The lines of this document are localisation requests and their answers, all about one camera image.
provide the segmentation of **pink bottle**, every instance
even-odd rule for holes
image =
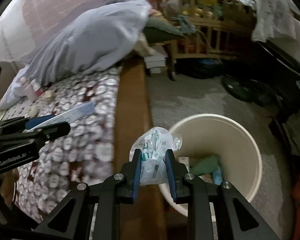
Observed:
[[[23,88],[23,90],[24,90],[25,95],[27,96],[27,98],[31,102],[35,101],[36,98],[37,98],[37,95],[35,94],[32,85],[27,81],[27,79],[25,77],[22,77],[20,79],[20,82],[21,82],[21,85],[22,85],[21,87]]]

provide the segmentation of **green cushion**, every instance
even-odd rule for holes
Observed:
[[[183,33],[178,28],[156,16],[149,17],[143,33],[149,45],[184,38]]]

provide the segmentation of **green object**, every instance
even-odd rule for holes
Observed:
[[[172,20],[178,22],[178,24],[180,25],[179,30],[184,35],[191,35],[197,32],[197,28],[184,15],[172,17]]]
[[[156,16],[149,17],[143,33],[146,36],[148,44],[184,38],[183,33],[178,28]]]
[[[216,155],[204,158],[199,161],[194,167],[190,168],[190,172],[194,175],[200,176],[206,173],[212,173],[219,167],[219,158]]]

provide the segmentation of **trash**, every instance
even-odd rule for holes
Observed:
[[[201,179],[208,183],[220,185],[223,181],[220,161],[217,155],[211,155],[210,157],[198,161],[193,167],[190,167],[190,172],[194,175],[199,176]]]
[[[55,99],[56,95],[57,94],[54,91],[47,90],[43,93],[42,99],[45,102],[51,103]]]
[[[29,107],[28,115],[30,118],[35,118],[39,113],[39,106],[37,104],[34,104]]]
[[[140,185],[168,183],[165,154],[167,149],[180,149],[180,139],[173,144],[172,135],[162,127],[154,127],[135,141],[130,150],[130,161],[135,149],[141,149]]]
[[[200,176],[206,173],[213,173],[219,167],[219,157],[211,155],[210,157],[200,160],[194,167],[190,168],[190,172],[194,175]]]
[[[213,172],[212,172],[212,179],[213,183],[216,185],[220,185],[222,182],[222,171],[220,166],[218,166]]]
[[[199,176],[201,179],[203,179],[205,182],[208,182],[208,183],[213,183],[213,180],[212,180],[212,176],[211,174],[207,173],[207,174],[202,174]]]

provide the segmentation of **white box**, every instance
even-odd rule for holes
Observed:
[[[153,46],[155,54],[153,56],[144,57],[145,62],[162,61],[168,56],[161,45]]]
[[[159,74],[159,73],[161,73],[161,67],[150,68],[150,73],[151,74]]]
[[[165,65],[166,65],[165,60],[146,62],[146,68],[165,67]]]

